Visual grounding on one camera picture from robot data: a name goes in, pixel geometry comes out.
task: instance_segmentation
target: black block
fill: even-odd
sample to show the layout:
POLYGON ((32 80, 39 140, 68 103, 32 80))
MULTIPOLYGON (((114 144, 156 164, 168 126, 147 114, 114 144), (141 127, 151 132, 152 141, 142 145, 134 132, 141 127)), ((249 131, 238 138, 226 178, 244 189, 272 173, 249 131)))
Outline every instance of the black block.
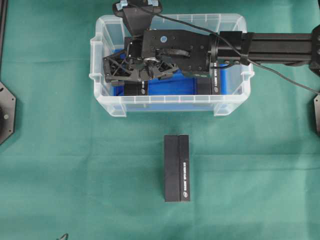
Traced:
POLYGON ((190 201, 189 136, 164 136, 164 199, 190 201))

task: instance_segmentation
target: black rectangular block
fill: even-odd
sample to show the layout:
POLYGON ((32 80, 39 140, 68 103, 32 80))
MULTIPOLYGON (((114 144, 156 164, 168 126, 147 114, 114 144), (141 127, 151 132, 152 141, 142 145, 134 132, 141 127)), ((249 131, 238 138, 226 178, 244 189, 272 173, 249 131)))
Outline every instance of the black rectangular block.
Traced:
POLYGON ((164 136, 164 199, 190 201, 189 136, 164 136))

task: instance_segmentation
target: black metal bracket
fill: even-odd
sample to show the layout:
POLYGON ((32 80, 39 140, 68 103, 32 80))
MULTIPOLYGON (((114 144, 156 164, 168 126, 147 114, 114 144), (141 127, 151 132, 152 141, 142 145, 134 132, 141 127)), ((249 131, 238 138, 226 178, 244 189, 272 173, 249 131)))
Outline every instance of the black metal bracket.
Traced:
POLYGON ((0 82, 0 144, 15 131, 16 97, 0 82))
POLYGON ((314 98, 316 132, 320 136, 320 95, 314 98))

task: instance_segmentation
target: transparent storage box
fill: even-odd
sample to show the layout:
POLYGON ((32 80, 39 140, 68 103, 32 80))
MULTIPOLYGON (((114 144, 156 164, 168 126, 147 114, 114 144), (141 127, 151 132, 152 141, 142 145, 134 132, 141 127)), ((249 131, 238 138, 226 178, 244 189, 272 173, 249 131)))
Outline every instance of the transparent storage box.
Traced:
MULTIPOLYGON (((219 31, 247 32, 246 20, 238 14, 171 14, 168 17, 219 31)), ((208 35, 207 32, 153 18, 152 29, 182 29, 208 35)), ((94 96, 113 117, 126 117, 127 112, 213 111, 215 116, 226 116, 239 107, 250 95, 250 78, 255 74, 252 65, 235 65, 226 71, 225 95, 152 95, 113 96, 113 88, 105 82, 103 57, 124 48, 124 37, 130 36, 122 18, 114 15, 100 17, 91 39, 89 77, 93 80, 94 96)))

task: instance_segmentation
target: green cloth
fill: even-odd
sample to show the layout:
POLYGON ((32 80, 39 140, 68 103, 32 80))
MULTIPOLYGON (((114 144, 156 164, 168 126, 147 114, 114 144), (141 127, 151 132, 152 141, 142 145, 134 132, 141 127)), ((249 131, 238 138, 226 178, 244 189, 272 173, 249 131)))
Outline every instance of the green cloth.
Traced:
MULTIPOLYGON (((1 80, 16 95, 0 146, 0 239, 316 240, 314 94, 254 68, 235 112, 129 113, 93 96, 90 39, 113 0, 9 0, 1 80), (191 202, 165 203, 163 138, 190 136, 191 202)), ((165 14, 238 13, 258 33, 310 33, 316 0, 162 1, 165 14)), ((308 66, 272 66, 320 90, 308 66)))

